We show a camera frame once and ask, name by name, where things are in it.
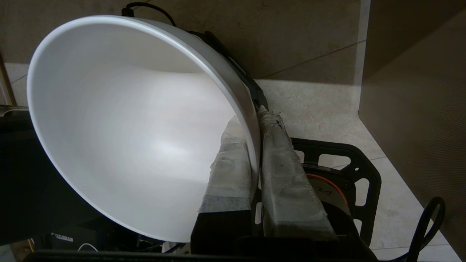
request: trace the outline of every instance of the black cable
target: black cable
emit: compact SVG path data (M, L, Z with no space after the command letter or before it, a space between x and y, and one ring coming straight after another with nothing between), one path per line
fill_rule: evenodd
M432 225L429 232L424 236L429 226L429 222L434 215L435 209L437 209L437 216L435 217L434 224ZM437 231L442 225L443 218L445 217L445 201L441 197L432 198L424 211L422 212L421 218L419 219L418 226L416 227L416 232L412 237L411 245L408 253L397 257L391 261L417 261L419 252L427 246L427 244L434 238Z
M130 4L127 4L126 5L126 8L123 8L121 10L122 12L122 16L130 16L130 17L134 17L134 11L131 9L132 7L149 7L149 8L152 8L152 9L155 9L161 13L163 13L167 18L168 20L170 20L171 24L176 27L176 24L175 24L175 21L173 20L173 18L163 9L161 9L160 7L158 6L155 6L153 4L149 4L149 3L144 3L144 2L134 2L134 3L130 3Z
M173 253L175 250L177 250L178 248L182 248L182 247L184 247L185 245L186 245L186 243L178 243L178 244L176 244L174 247L172 247L171 249L165 251L164 254L165 254L165 253L167 253L167 254L168 254L168 253Z

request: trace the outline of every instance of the black plastic frame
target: black plastic frame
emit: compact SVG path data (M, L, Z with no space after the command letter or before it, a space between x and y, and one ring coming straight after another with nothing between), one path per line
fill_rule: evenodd
M382 180L377 169L363 152L353 145L299 138L291 138L291 141L295 150L304 153L303 168L305 172L328 178L342 189L348 200L353 219L362 222L361 239L369 246L374 229L380 187L382 185ZM319 166L319 157L322 154L348 157L351 162L342 170L322 167ZM369 181L366 203L364 206L356 206L354 184L363 178Z

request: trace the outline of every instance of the beige wall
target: beige wall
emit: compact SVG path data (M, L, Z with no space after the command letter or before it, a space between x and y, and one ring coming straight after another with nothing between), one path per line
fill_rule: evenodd
M432 9L432 2L426 3L427 7L418 4L424 14L429 8L431 17L442 12L442 6ZM446 8L446 13L451 14L452 6ZM369 30L376 30L374 23L380 23L375 15L370 14ZM428 21L429 17L417 19ZM402 34L387 35L385 39L404 37L411 31L415 34L415 26L407 26ZM383 34L368 33L359 116L423 206L437 195L445 199L447 213L442 233L465 260L466 11L406 47L400 55L395 55L400 50L394 50L402 45L396 43L386 54L371 55L369 46L375 53L381 41L371 38L376 35ZM389 63L377 61L390 55L393 58Z

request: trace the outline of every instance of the beige tile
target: beige tile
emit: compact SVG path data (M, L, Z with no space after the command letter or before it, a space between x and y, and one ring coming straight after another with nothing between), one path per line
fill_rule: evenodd
M369 158L384 153L357 116L352 104L353 87L284 80L258 80L269 109L283 117L291 137L351 144ZM348 164L326 158L324 166Z
M409 248L387 248L373 250L379 260L391 260L406 252ZM427 246L419 253L418 261L424 262L461 262L450 245Z
M18 79L27 75L29 64L5 63L5 68L7 69L8 78L10 79L10 82L14 83Z
M206 29L262 78L356 43L359 12L358 0L223 0Z
M121 14L128 0L1 0L0 50L5 62L29 63L37 45L58 26L84 16Z
M26 81L27 77L23 77L11 85L14 98L19 106L27 106Z
M382 177L382 189L370 248L409 247L424 209L387 158L371 162ZM443 244L448 242L440 232L429 243Z
M206 30L206 21L218 5L217 0L151 0L149 3L167 11L177 27L201 33ZM170 24L165 15L148 7L139 7L135 10L134 15L138 18Z
M351 144L375 159L385 155L357 116L359 88L352 85L357 49L344 48L257 82L290 136ZM345 159L322 159L324 166L345 164Z
M363 45L364 43L361 43L343 48L342 50L324 55L265 78L308 83L353 85L356 73L356 62L359 62L358 66L361 66L361 61L357 60L357 51L358 47L361 49Z

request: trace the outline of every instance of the black metal bracket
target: black metal bracket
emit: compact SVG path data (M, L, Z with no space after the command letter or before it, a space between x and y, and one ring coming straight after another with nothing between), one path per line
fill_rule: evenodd
M304 153L304 171L324 176L341 188L345 194L353 219L360 220L361 239L370 245L377 204L382 180L377 169L369 159L353 145L291 138L293 147ZM345 156L351 162L342 170L319 166L322 154ZM366 203L356 206L356 189L354 183L360 179L369 181Z

